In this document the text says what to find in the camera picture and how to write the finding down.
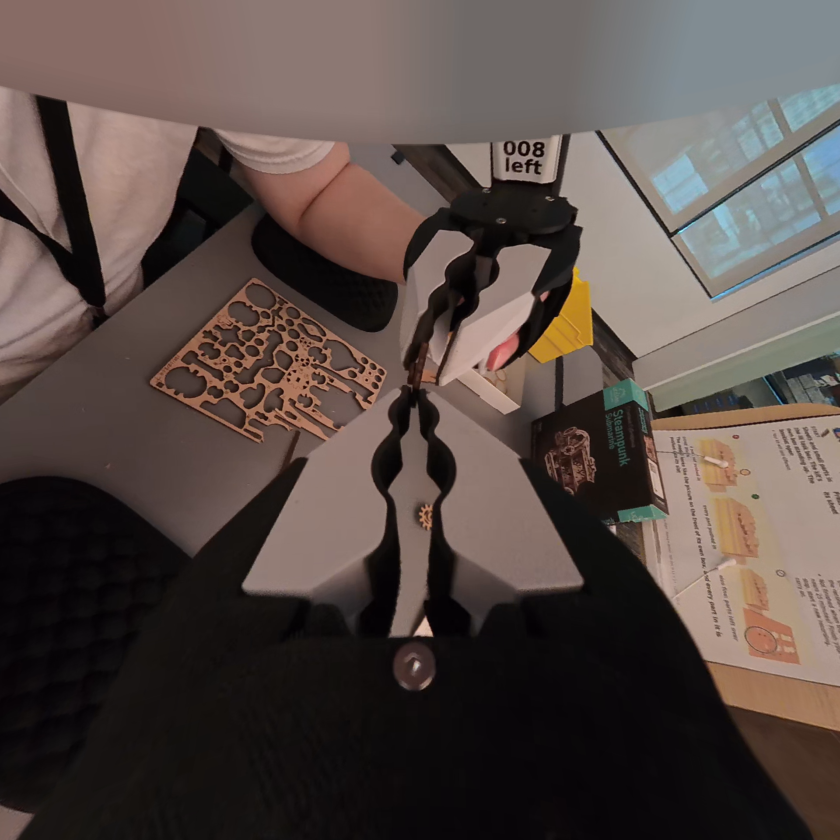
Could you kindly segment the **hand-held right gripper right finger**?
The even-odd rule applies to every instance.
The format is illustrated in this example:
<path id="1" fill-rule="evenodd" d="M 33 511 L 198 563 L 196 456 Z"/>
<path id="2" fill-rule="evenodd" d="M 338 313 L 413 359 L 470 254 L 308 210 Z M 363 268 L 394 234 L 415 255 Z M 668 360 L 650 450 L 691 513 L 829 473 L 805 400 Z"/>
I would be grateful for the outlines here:
<path id="1" fill-rule="evenodd" d="M 492 609 L 583 586 L 522 460 L 440 395 L 418 393 L 433 504 L 425 613 L 433 634 L 476 634 Z"/>

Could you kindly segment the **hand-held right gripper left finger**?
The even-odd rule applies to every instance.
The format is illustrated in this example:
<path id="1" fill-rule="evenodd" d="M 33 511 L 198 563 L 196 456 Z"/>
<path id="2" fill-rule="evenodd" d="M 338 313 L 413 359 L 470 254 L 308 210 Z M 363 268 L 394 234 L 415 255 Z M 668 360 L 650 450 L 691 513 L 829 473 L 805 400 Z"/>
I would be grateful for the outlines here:
<path id="1" fill-rule="evenodd" d="M 245 577 L 246 594 L 335 606 L 357 634 L 391 632 L 401 552 L 390 488 L 406 430 L 403 387 L 305 459 Z"/>

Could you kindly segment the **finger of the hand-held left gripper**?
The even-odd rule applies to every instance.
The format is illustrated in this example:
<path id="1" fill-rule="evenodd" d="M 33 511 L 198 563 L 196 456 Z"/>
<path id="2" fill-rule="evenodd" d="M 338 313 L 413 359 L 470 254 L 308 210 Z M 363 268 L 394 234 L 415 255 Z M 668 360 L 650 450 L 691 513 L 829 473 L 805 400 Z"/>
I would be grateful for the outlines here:
<path id="1" fill-rule="evenodd" d="M 453 329 L 436 383 L 446 385 L 487 359 L 528 319 L 537 297 L 533 288 L 551 254 L 538 245 L 502 248 L 498 277 L 478 294 L 472 312 Z"/>
<path id="2" fill-rule="evenodd" d="M 476 242 L 438 230 L 407 271 L 401 322 L 405 368 L 427 358 L 438 372 L 465 372 L 475 363 L 466 348 L 467 319 L 476 311 Z"/>

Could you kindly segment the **black model kit box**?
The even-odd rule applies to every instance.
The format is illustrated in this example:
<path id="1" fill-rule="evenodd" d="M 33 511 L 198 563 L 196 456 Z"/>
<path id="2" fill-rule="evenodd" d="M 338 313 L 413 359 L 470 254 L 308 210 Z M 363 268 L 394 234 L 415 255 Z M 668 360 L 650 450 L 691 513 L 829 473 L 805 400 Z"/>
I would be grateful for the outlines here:
<path id="1" fill-rule="evenodd" d="M 532 460 L 607 525 L 668 516 L 647 395 L 631 379 L 534 421 Z"/>

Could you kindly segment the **laser-cut wooden parts sheet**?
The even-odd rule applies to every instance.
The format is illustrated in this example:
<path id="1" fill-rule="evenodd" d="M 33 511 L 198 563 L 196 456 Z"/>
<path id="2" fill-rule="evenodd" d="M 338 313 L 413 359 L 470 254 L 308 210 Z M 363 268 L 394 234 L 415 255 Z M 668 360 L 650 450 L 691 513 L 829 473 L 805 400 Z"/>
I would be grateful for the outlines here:
<path id="1" fill-rule="evenodd" d="M 251 278 L 150 379 L 150 386 L 248 439 L 269 427 L 321 440 L 340 425 L 323 409 L 332 393 L 361 411 L 386 370 L 262 281 Z"/>

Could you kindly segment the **yellow plastic bin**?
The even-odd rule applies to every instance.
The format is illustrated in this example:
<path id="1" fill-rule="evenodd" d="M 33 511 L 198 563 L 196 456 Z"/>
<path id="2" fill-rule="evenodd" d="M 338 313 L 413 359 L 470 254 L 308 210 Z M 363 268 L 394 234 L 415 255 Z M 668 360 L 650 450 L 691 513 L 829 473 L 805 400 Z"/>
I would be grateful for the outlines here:
<path id="1" fill-rule="evenodd" d="M 574 268 L 570 294 L 559 315 L 551 321 L 529 353 L 544 364 L 593 345 L 593 318 L 590 284 Z"/>

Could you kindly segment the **white illustrated instruction booklet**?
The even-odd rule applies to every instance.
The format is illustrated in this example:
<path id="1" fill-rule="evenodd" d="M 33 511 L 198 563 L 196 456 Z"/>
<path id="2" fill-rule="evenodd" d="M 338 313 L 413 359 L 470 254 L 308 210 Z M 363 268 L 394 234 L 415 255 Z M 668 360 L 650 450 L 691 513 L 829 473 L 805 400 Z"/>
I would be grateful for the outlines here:
<path id="1" fill-rule="evenodd" d="M 521 407 L 526 372 L 526 361 L 520 358 L 499 371 L 469 370 L 458 377 L 458 382 L 499 413 L 510 414 Z"/>

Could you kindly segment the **black padded wrist rest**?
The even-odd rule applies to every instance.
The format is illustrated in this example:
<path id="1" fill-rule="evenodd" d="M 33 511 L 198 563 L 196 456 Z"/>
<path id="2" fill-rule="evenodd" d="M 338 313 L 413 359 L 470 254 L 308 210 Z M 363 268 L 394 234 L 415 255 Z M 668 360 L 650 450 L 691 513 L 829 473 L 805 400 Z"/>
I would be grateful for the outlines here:
<path id="1" fill-rule="evenodd" d="M 1 802 L 53 791 L 146 619 L 190 557 L 85 482 L 1 486 Z"/>
<path id="2" fill-rule="evenodd" d="M 255 257 L 273 276 L 352 328 L 384 330 L 396 309 L 397 285 L 346 269 L 298 242 L 268 214 L 251 236 Z"/>

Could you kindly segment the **person in white shirt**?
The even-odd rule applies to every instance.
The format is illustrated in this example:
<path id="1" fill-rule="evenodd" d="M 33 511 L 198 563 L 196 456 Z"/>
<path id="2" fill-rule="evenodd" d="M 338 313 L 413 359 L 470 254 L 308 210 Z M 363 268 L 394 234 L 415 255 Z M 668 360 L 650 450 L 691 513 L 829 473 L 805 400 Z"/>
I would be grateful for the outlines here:
<path id="1" fill-rule="evenodd" d="M 141 260 L 172 215 L 197 127 L 68 105 L 70 125 L 113 315 L 143 287 Z M 35 104 L 1 89 L 2 191 L 35 228 L 70 247 Z M 2 219 L 2 400 L 92 331 L 88 305 L 53 255 Z"/>

